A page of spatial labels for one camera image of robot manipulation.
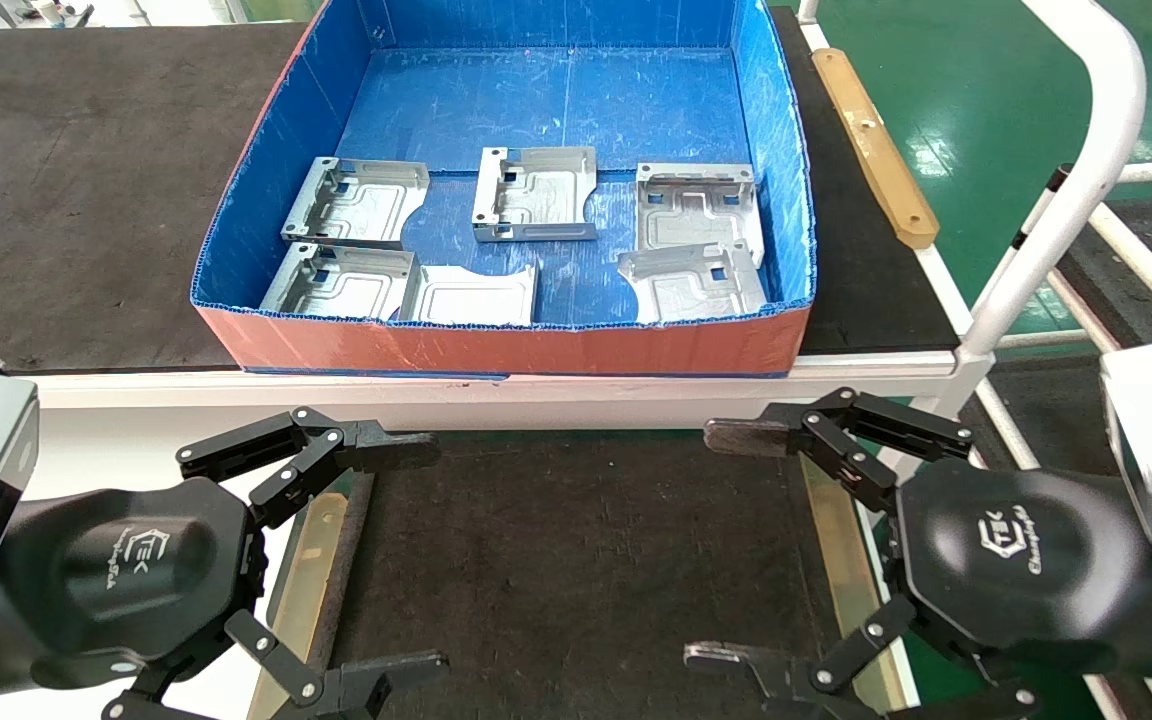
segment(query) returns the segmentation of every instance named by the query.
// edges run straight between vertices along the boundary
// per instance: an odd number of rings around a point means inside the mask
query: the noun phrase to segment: black conveyor belt
[[[796,458],[681,432],[442,439],[439,465],[376,479],[335,639],[338,664],[448,653],[392,720],[755,720],[751,680],[689,673],[684,643],[838,641]]]
[[[1152,200],[1112,202],[1111,210],[1152,250]],[[1152,343],[1152,293],[1091,227],[1059,268],[1121,346]]]

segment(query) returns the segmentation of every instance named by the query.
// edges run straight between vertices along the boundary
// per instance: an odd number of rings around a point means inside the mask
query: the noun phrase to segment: metal tray
[[[535,305],[535,265],[511,275],[433,265],[420,268],[415,304],[403,314],[440,325],[530,325]]]
[[[397,319],[412,304],[416,255],[312,242],[288,247],[262,310],[338,318]]]
[[[422,162],[316,158],[283,223],[283,238],[402,250],[407,218],[425,204]]]
[[[646,162],[637,172],[637,249],[708,245],[749,250],[763,266],[752,165]]]
[[[626,252],[617,272],[639,301],[639,323],[756,313],[767,302],[750,252],[722,243]]]
[[[473,194],[479,242],[596,240],[585,200],[598,184],[593,147],[484,147]]]

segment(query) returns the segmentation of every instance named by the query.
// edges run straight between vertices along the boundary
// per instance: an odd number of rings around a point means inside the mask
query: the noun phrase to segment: wooden strip
[[[869,566],[869,553],[861,539],[856,506],[851,502],[851,497],[805,457],[803,477],[808,483],[812,518],[820,537],[824,569],[829,577],[838,629],[847,635],[878,611],[874,570]],[[856,676],[852,689],[861,702],[878,712],[909,705],[905,692],[901,689],[896,661],[892,659],[890,650],[885,650],[874,664]]]
[[[301,525],[296,553],[291,555],[291,569],[287,573],[273,630],[301,660],[306,659],[314,643],[314,629],[319,624],[323,598],[338,554],[347,506],[347,498],[340,493],[329,492],[314,498],[306,509],[305,524]],[[262,670],[260,679],[256,680],[256,692],[247,720],[270,720],[285,700],[287,694],[283,688]]]
[[[851,60],[842,50],[823,47],[812,54],[812,61],[838,118],[842,119],[869,188],[890,220],[896,237],[915,250],[927,249],[937,241],[941,223],[887,134],[887,126],[851,68]]]

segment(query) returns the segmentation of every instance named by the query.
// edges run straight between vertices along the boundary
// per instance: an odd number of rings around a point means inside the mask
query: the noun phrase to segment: black mat
[[[799,97],[817,215],[818,291],[804,354],[952,350],[958,338],[914,251],[869,191],[793,8],[772,8]]]
[[[1100,355],[1087,354],[1002,359],[990,373],[1039,464],[1079,473],[1119,473],[1105,434],[1100,361]],[[975,396],[961,418],[976,429],[993,429]],[[979,435],[977,448],[991,468],[1014,467],[996,433]]]
[[[794,14],[819,223],[805,354],[956,338],[879,210]],[[0,357],[20,373],[233,366],[195,310],[198,247],[303,26],[0,31]],[[40,91],[40,68],[56,68]]]
[[[1112,202],[1111,209],[1152,250],[1152,200]],[[1152,343],[1152,293],[1091,227],[1074,241],[1060,270],[1120,344]]]
[[[688,641],[816,657],[838,638],[796,460],[698,433],[444,434],[384,475],[334,662],[437,647],[411,717],[761,717],[748,679],[687,673]]]

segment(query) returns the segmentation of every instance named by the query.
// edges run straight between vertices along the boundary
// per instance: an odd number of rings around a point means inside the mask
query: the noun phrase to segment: orange box side
[[[675,327],[484,331],[265,318],[200,306],[247,369],[365,373],[773,376],[787,373],[808,310]]]

